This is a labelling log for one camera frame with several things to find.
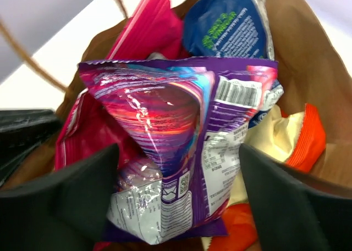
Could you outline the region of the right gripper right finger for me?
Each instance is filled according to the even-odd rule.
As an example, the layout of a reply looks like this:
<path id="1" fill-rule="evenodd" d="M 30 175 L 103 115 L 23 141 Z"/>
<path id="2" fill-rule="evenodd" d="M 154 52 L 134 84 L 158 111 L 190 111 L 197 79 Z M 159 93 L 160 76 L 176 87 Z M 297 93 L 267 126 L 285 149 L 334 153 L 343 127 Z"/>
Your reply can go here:
<path id="1" fill-rule="evenodd" d="M 239 149 L 262 250 L 351 250 L 351 189 Z"/>

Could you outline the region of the purple snack bag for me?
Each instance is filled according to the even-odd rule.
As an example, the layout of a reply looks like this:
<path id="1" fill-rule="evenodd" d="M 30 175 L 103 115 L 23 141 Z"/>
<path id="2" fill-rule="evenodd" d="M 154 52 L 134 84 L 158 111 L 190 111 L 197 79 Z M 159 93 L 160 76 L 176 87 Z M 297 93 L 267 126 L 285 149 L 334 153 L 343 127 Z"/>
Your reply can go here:
<path id="1" fill-rule="evenodd" d="M 161 177 L 112 195 L 110 222 L 155 245 L 217 220 L 250 120 L 277 79 L 259 58 L 95 60 L 80 78 Z"/>

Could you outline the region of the large orange chips bag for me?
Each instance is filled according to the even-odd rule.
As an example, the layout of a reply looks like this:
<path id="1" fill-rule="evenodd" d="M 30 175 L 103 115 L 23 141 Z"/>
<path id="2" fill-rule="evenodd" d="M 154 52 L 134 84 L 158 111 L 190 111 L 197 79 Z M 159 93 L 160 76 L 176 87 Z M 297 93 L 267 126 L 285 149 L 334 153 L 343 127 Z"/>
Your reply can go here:
<path id="1" fill-rule="evenodd" d="M 302 128 L 293 153 L 285 164 L 303 172 L 309 172 L 326 146 L 326 133 L 318 110 L 306 104 Z"/>

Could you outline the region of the pink snack bag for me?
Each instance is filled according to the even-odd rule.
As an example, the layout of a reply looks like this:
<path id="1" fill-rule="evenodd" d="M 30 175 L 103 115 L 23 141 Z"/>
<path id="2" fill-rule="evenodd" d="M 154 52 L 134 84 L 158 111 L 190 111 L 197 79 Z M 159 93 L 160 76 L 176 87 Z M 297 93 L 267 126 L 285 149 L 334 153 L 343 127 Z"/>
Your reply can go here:
<path id="1" fill-rule="evenodd" d="M 183 22 L 170 0 L 141 0 L 114 44 L 103 41 L 108 53 L 93 50 L 95 59 L 147 59 L 161 53 L 170 59 L 187 55 L 182 47 Z M 56 142 L 55 170 L 88 158 L 116 143 L 118 167 L 144 157 L 139 145 L 87 90 L 78 94 Z"/>

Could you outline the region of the tan paper snack bag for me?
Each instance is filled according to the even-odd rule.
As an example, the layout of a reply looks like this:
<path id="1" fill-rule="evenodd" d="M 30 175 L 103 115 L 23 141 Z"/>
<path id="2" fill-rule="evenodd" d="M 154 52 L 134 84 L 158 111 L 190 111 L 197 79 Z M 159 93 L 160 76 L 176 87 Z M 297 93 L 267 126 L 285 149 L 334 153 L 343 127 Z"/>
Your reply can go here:
<path id="1" fill-rule="evenodd" d="M 274 107 L 256 126 L 248 129 L 245 144 L 284 163 L 297 144 L 305 112 L 284 116 L 279 106 Z M 239 172 L 230 191 L 225 212 L 222 215 L 227 236 L 203 237 L 204 250 L 247 250 L 257 241 L 248 195 L 242 173 Z"/>

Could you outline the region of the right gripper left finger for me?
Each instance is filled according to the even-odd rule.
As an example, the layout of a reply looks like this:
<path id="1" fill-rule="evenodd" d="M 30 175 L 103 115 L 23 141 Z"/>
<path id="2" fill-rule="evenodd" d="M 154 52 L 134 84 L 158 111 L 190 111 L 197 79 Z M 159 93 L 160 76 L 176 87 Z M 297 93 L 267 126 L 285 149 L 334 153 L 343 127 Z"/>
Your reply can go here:
<path id="1" fill-rule="evenodd" d="M 1 250 L 92 250 L 106 223 L 119 148 L 1 192 Z"/>

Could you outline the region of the blue snack bag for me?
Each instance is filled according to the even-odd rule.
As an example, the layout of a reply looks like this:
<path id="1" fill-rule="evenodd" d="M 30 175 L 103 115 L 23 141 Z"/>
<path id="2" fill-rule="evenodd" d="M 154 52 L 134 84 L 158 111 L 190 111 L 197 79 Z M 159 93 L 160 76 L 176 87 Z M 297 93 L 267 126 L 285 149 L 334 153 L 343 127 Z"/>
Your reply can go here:
<path id="1" fill-rule="evenodd" d="M 184 18 L 183 46 L 219 78 L 209 132 L 258 125 L 284 92 L 265 0 L 199 0 Z"/>

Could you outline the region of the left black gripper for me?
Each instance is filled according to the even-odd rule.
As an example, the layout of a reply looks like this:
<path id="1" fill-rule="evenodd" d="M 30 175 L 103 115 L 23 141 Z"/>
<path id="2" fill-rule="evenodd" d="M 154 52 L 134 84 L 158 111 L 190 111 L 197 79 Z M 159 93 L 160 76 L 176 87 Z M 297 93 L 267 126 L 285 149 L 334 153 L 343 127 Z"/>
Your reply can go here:
<path id="1" fill-rule="evenodd" d="M 50 109 L 1 110 L 1 185 L 61 127 L 61 120 Z"/>

